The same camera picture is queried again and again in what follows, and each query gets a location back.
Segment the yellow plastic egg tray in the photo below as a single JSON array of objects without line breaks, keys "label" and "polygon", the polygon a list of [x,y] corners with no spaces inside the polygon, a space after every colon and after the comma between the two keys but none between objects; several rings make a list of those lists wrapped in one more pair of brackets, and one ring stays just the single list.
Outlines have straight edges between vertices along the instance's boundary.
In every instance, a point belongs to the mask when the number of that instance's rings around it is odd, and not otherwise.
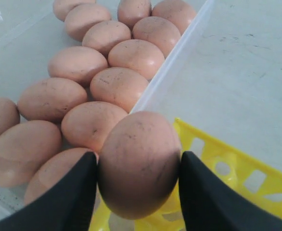
[{"label": "yellow plastic egg tray", "polygon": [[[282,173],[247,154],[209,136],[197,128],[175,119],[174,127],[183,150],[194,151],[203,163],[225,184],[260,208],[282,219]],[[154,214],[135,221],[135,231],[181,231],[182,217],[167,219],[181,213],[179,188],[176,185],[168,201]],[[103,200],[95,211],[89,231],[110,231],[111,211]]]}]

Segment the clear plastic container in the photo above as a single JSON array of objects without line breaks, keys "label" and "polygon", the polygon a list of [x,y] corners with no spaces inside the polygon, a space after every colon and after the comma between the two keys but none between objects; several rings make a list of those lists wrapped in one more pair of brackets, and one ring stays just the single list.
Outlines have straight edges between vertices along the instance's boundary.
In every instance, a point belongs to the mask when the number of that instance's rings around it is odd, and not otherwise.
[{"label": "clear plastic container", "polygon": [[[116,19],[118,1],[98,0],[108,7]],[[172,83],[189,60],[204,32],[214,0],[186,0],[198,12],[168,56],[134,111],[157,110]],[[64,32],[64,24],[52,13],[51,0],[0,0],[0,96],[17,102],[20,93],[33,82],[46,78],[47,62],[64,47],[80,45]],[[13,189],[0,188],[0,219],[23,207],[25,185]]]}]

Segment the white table surface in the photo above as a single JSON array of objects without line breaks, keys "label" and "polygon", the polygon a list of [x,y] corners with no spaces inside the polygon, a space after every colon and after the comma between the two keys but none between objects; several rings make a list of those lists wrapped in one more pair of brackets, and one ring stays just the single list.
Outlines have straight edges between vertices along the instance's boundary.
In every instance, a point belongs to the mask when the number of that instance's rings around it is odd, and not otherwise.
[{"label": "white table surface", "polygon": [[[16,101],[37,76],[47,76],[54,53],[77,44],[54,39],[63,24],[50,7],[50,0],[0,1],[0,96]],[[23,13],[9,18],[17,11]],[[48,38],[35,34],[42,27],[50,30]],[[282,171],[282,0],[217,0],[208,29],[157,111]],[[19,208],[9,193],[3,200]]]}]

